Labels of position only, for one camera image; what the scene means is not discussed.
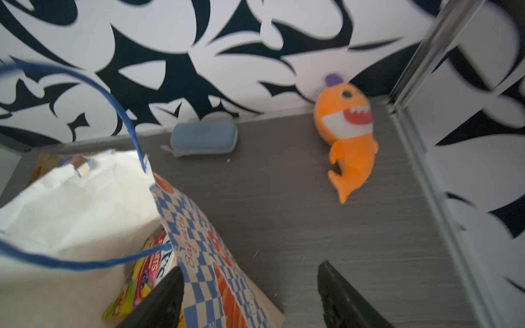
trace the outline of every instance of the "shark toy eye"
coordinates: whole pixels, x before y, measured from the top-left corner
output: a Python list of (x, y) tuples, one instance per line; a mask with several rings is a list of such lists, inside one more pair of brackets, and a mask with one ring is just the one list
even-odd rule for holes
[(341, 98), (343, 99), (350, 99), (352, 98), (352, 93), (348, 90), (341, 91)]

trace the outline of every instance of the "metal frame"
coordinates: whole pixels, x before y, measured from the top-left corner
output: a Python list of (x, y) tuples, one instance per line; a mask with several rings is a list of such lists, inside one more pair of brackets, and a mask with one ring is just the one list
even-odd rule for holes
[(405, 108), (485, 0), (448, 0), (390, 92), (393, 111)]

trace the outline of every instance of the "red mouth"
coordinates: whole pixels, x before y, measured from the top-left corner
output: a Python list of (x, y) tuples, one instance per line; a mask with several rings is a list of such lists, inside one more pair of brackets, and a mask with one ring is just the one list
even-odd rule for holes
[(351, 124), (370, 124), (372, 123), (372, 111), (362, 111), (362, 112), (351, 112), (350, 109), (345, 109), (343, 111), (344, 118)]

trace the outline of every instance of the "blue checkered paper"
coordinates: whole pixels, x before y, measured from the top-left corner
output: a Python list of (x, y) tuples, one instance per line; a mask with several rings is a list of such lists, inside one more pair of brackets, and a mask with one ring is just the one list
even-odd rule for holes
[(177, 266), (184, 274), (182, 308), (186, 327), (230, 328), (223, 307), (225, 294), (219, 292), (213, 268), (215, 263), (246, 327), (270, 328), (244, 273), (204, 213), (162, 177), (155, 174), (155, 179), (153, 195), (175, 250)]

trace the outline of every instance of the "paper bag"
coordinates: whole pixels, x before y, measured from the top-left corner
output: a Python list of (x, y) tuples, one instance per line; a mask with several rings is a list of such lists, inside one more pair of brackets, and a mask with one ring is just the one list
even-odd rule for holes
[(162, 223), (184, 275), (185, 327), (281, 327), (282, 313), (241, 270), (201, 209), (154, 176)]
[[(160, 225), (151, 170), (142, 170), (136, 151), (104, 152), (89, 162), (82, 177), (70, 164), (51, 170), (0, 209), (0, 238), (28, 252), (74, 261), (140, 250)], [(0, 267), (0, 286), (82, 275), (5, 258)]]

